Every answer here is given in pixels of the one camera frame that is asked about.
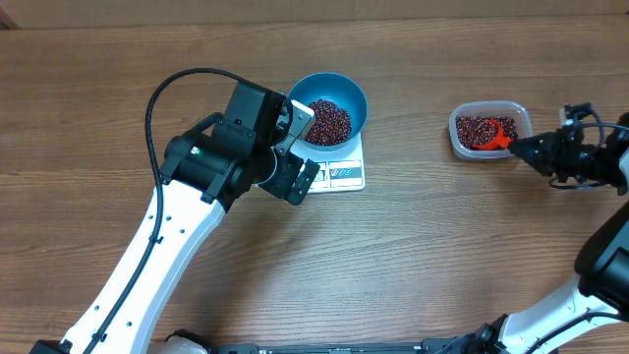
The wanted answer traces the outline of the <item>red measuring scoop blue handle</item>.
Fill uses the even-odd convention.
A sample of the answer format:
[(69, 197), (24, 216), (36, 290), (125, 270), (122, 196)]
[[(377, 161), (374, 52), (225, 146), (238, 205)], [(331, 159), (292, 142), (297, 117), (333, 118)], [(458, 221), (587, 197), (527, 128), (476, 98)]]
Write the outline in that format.
[(496, 129), (496, 134), (492, 137), (491, 140), (485, 142), (481, 145), (473, 145), (473, 149), (476, 150), (497, 150), (499, 148), (508, 149), (509, 145), (513, 142), (512, 139), (504, 135), (504, 130), (502, 125), (494, 120), (486, 120), (486, 123), (493, 126)]

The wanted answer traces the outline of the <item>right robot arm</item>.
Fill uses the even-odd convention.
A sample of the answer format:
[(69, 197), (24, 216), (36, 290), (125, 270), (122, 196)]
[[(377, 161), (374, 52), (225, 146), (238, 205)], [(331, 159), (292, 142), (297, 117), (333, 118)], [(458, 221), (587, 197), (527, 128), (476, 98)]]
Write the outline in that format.
[[(554, 132), (520, 139), (509, 145), (555, 189), (605, 185), (618, 195), (628, 192), (628, 117), (621, 115), (609, 134), (595, 145), (583, 142), (589, 128), (588, 104), (560, 109), (561, 126)], [(574, 264), (574, 277), (536, 305), (503, 315), (476, 332), (423, 341), (425, 353), (555, 353), (570, 340), (604, 325), (628, 320), (628, 207), (622, 206), (584, 244)]]

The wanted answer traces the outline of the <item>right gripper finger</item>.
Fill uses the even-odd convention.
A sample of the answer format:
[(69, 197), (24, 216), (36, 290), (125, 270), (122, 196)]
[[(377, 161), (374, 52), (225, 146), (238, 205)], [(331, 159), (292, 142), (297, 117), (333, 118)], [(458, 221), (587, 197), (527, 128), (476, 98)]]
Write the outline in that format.
[(552, 176), (555, 173), (552, 166), (552, 159), (543, 151), (530, 146), (511, 145), (510, 152), (526, 162), (542, 176)]
[(560, 142), (560, 137), (555, 132), (546, 132), (528, 138), (512, 141), (508, 145), (509, 150), (548, 150)]

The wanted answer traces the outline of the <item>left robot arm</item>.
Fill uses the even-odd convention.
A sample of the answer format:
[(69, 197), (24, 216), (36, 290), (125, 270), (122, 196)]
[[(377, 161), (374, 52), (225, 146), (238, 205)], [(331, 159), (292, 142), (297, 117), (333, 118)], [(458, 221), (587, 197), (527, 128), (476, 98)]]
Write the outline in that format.
[(253, 185), (298, 205), (319, 167), (290, 150), (315, 122), (305, 104), (238, 82), (228, 107), (167, 146), (136, 235), (91, 307), (60, 340), (34, 353), (207, 353), (177, 330), (150, 342), (165, 305), (200, 245)]

